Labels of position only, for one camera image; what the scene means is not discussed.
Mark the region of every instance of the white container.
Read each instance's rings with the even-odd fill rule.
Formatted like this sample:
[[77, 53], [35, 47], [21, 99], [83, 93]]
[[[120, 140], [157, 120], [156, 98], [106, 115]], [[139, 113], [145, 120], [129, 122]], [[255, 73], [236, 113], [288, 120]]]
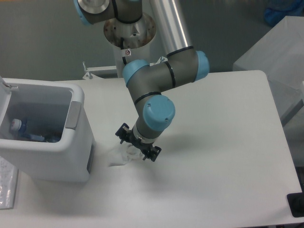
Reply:
[[[33, 178], [87, 181], [95, 140], [84, 98], [73, 84], [0, 77], [0, 156]], [[25, 117], [61, 125], [60, 141], [16, 140], [11, 121]]]

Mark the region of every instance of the gray floor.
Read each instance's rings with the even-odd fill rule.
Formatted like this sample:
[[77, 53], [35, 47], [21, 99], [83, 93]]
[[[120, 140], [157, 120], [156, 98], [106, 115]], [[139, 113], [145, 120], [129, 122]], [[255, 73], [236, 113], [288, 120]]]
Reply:
[[[193, 45], [209, 57], [211, 71], [232, 64], [271, 28], [263, 21], [267, 0], [181, 0]], [[151, 14], [148, 1], [144, 10]], [[152, 60], [163, 55], [159, 36]], [[103, 23], [83, 26], [72, 0], [0, 1], [0, 76], [80, 79], [88, 67], [114, 65]]]

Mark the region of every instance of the white table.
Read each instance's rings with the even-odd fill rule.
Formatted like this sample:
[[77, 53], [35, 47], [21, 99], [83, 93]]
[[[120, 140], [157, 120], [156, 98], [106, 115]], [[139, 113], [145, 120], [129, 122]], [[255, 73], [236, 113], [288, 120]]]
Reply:
[[156, 162], [107, 168], [123, 122], [137, 119], [123, 79], [74, 81], [97, 142], [87, 183], [20, 175], [15, 208], [1, 227], [232, 228], [303, 222], [288, 193], [300, 192], [267, 78], [214, 73], [163, 93], [176, 116], [155, 145]]

